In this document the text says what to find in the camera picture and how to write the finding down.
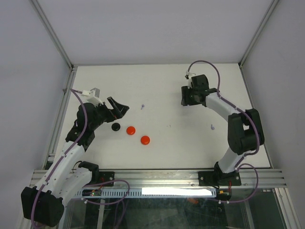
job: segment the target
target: white table surface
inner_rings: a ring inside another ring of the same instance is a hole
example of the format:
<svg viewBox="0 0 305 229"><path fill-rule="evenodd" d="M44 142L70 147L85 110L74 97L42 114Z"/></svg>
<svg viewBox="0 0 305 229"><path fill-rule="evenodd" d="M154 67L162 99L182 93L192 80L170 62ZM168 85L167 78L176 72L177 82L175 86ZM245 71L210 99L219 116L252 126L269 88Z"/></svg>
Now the white table surface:
<svg viewBox="0 0 305 229"><path fill-rule="evenodd" d="M81 159L104 169L213 167L228 148L227 122L202 105L181 105L181 86L187 85L184 77L187 67L188 64L78 67L74 89L97 87L101 90L100 98L109 108L108 96L130 107L118 120L120 131L113 131L112 123L101 125ZM217 64L216 67L221 74L220 91L223 96L241 108L251 108L238 65ZM210 88L217 86L217 75L211 66L196 64L191 72L205 74ZM71 95L57 155L73 126L79 105ZM126 128L131 125L136 128L132 136L126 133ZM150 137L149 145L141 144L143 135ZM246 158L244 162L255 167L270 166L263 146L257 155Z"/></svg>

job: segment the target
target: black puck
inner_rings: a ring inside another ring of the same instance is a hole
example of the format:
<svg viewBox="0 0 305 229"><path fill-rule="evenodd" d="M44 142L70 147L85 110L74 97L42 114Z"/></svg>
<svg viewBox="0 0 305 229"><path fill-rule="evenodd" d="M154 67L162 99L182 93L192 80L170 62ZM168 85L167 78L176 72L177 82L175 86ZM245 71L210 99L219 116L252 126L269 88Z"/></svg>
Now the black puck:
<svg viewBox="0 0 305 229"><path fill-rule="evenodd" d="M111 129L113 131L118 131L120 128L121 128L121 125L118 124L118 123L114 123L114 124L111 125Z"/></svg>

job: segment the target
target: red disc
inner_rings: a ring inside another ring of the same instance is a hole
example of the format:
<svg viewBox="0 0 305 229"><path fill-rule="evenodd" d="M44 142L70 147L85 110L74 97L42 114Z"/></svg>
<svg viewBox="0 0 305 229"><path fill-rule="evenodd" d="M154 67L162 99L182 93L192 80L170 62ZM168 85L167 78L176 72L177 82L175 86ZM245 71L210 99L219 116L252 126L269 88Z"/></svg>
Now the red disc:
<svg viewBox="0 0 305 229"><path fill-rule="evenodd" d="M148 136L141 137L141 142L143 145L148 145L150 143L150 138Z"/></svg>
<svg viewBox="0 0 305 229"><path fill-rule="evenodd" d="M129 126L126 130L129 135L133 135L135 133L135 128L133 126Z"/></svg>

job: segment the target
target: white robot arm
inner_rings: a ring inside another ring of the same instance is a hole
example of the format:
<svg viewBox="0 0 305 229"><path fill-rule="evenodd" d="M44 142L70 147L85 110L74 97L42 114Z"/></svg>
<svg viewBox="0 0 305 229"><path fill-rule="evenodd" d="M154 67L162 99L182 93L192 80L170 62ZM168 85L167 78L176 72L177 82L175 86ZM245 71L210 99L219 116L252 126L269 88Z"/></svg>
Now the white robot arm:
<svg viewBox="0 0 305 229"><path fill-rule="evenodd" d="M264 133L260 121L259 113L255 109L243 111L234 108L230 102L225 102L217 89L209 88L209 82L205 75L193 76L189 80L188 86L183 86L182 101L183 106L201 104L217 112L228 122L228 143L229 148L221 160L216 162L214 172L207 177L203 177L205 184L215 186L227 186L232 177L236 177L236 166L247 154L252 154L257 148L257 137L259 145L264 144Z"/></svg>
<svg viewBox="0 0 305 229"><path fill-rule="evenodd" d="M69 177L75 163L85 153L93 139L94 131L104 122L122 118L128 106L117 103L112 97L107 100L113 109L108 109L98 98L99 89L75 91L86 97L89 103L81 103L74 126L66 137L61 155L58 155L45 176L35 187L25 187L21 194L23 215L27 219L44 225L56 226L75 192L90 182L97 182L99 166L83 161Z"/></svg>

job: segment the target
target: gray wall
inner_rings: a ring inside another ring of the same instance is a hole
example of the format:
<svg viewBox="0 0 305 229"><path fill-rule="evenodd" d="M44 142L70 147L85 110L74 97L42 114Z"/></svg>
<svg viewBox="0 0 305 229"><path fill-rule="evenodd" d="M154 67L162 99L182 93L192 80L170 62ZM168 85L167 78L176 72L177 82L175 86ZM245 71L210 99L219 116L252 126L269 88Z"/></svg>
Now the gray wall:
<svg viewBox="0 0 305 229"><path fill-rule="evenodd" d="M11 229L69 71L29 1L1 1L0 34L0 228Z"/></svg>
<svg viewBox="0 0 305 229"><path fill-rule="evenodd" d="M305 227L305 1L283 0L244 65L267 150Z"/></svg>
<svg viewBox="0 0 305 229"><path fill-rule="evenodd" d="M39 0L74 64L238 62L272 0Z"/></svg>

